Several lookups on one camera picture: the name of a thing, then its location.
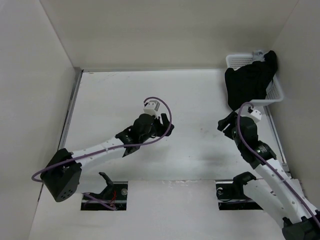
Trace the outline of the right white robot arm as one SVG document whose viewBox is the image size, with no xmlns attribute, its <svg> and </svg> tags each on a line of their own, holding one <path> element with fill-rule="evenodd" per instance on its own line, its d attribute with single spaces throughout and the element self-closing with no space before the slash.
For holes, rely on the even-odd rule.
<svg viewBox="0 0 320 240">
<path fill-rule="evenodd" d="M 246 200 L 255 202 L 276 221 L 286 240 L 318 240 L 319 209 L 295 187 L 274 151 L 259 140 L 254 120 L 233 111 L 218 121 L 217 129 L 235 142 L 241 157 L 266 183 L 243 172 L 231 183 L 216 184 L 217 198 L 234 206 Z"/>
</svg>

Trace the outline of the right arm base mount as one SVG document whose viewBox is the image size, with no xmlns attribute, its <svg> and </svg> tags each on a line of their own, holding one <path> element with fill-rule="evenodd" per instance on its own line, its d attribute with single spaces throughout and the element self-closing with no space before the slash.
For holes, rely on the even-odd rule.
<svg viewBox="0 0 320 240">
<path fill-rule="evenodd" d="M 216 197 L 220 211 L 262 210 L 251 198 L 244 194 L 244 185 L 257 178 L 250 172 L 235 176 L 232 180 L 215 182 Z"/>
</svg>

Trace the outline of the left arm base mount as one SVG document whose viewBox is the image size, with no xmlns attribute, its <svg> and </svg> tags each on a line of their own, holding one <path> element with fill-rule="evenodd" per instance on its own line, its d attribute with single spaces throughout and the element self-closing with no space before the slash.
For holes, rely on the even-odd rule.
<svg viewBox="0 0 320 240">
<path fill-rule="evenodd" d="M 88 181 L 89 187 L 96 187 L 87 195 L 82 196 L 81 211 L 126 211 L 128 200 L 128 181 L 112 181 L 104 172 L 99 172 L 103 182 L 98 186 Z"/>
</svg>

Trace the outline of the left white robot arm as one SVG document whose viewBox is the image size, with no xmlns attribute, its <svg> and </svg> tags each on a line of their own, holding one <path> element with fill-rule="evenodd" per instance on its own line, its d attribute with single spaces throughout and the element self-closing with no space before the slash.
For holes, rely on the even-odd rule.
<svg viewBox="0 0 320 240">
<path fill-rule="evenodd" d="M 173 129 L 172 115 L 162 113 L 156 117 L 143 113 L 133 125 L 100 144 L 75 151 L 59 149 L 41 170 L 40 180 L 57 203 L 63 202 L 76 193 L 84 171 L 131 155 L 142 146 L 170 136 Z"/>
</svg>

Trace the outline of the black tank top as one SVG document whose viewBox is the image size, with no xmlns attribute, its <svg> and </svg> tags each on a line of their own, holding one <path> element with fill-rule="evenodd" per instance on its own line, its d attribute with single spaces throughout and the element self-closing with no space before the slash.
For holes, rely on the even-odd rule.
<svg viewBox="0 0 320 240">
<path fill-rule="evenodd" d="M 228 68 L 224 73 L 227 89 L 227 104 L 236 111 L 245 102 L 264 100 L 267 87 L 278 70 L 278 58 L 273 50 L 263 53 L 261 60 L 240 67 Z"/>
</svg>

